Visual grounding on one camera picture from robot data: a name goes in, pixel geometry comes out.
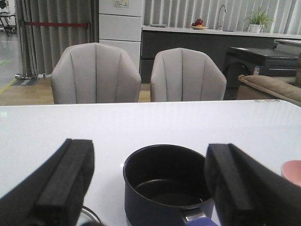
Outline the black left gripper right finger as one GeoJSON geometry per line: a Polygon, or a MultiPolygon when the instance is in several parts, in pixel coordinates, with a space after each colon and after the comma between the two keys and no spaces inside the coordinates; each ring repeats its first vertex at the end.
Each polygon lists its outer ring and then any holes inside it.
{"type": "Polygon", "coordinates": [[[223,226],[299,226],[301,188],[233,144],[209,144],[204,174],[223,226]]]}

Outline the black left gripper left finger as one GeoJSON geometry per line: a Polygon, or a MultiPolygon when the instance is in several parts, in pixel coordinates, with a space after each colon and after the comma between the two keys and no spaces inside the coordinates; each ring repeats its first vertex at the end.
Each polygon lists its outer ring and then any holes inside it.
{"type": "Polygon", "coordinates": [[[2,226],[75,226],[95,169],[91,140],[67,139],[0,200],[2,226]]]}

